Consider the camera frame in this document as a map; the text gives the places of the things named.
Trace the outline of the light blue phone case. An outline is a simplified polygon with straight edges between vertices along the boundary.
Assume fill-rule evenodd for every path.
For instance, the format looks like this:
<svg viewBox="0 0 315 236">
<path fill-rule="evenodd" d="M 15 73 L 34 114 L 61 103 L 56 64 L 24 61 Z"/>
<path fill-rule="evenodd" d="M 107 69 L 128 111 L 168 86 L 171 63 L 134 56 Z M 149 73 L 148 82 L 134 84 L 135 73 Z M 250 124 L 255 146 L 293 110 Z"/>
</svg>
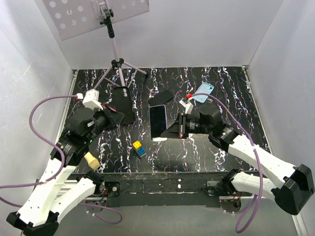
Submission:
<svg viewBox="0 0 315 236">
<path fill-rule="evenodd" d="M 208 95 L 212 93 L 214 86 L 210 83 L 203 82 L 197 89 L 195 95 L 192 97 L 193 100 L 201 104 L 205 103 L 208 99 Z"/>
</svg>

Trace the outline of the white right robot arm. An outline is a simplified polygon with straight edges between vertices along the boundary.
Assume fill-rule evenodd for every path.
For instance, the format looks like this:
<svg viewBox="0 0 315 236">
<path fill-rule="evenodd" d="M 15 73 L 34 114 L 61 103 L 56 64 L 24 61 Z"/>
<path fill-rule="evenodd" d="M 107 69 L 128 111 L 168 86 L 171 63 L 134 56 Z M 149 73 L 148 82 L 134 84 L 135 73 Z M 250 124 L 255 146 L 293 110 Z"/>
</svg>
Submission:
<svg viewBox="0 0 315 236">
<path fill-rule="evenodd" d="M 206 134 L 214 146 L 241 158 L 255 169 L 261 165 L 263 178 L 233 169 L 216 185 L 208 187 L 214 196 L 232 196 L 237 192 L 257 195 L 261 190 L 264 198 L 275 201 L 285 212 L 297 215 L 315 192 L 309 167 L 304 164 L 296 167 L 259 146 L 252 146 L 249 138 L 223 122 L 216 105 L 202 105 L 197 117 L 179 113 L 161 136 L 185 139 L 189 134 Z"/>
</svg>

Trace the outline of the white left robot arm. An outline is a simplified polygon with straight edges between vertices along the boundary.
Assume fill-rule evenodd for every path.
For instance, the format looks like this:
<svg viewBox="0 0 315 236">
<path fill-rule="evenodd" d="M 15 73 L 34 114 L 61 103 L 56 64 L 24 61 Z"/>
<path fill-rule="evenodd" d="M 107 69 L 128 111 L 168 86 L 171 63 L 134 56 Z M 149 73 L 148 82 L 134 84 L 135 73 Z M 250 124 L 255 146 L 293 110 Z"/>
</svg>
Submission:
<svg viewBox="0 0 315 236">
<path fill-rule="evenodd" d="M 26 236 L 52 236 L 61 220 L 84 198 L 101 196 L 105 185 L 103 177 L 95 173 L 99 162 L 89 145 L 103 132 L 117 128 L 124 114 L 107 105 L 101 109 L 81 108 L 62 131 L 44 174 L 31 196 L 16 212 L 7 216 L 7 222 Z M 81 159 L 91 168 L 74 187 L 59 196 L 65 181 L 74 172 Z"/>
</svg>

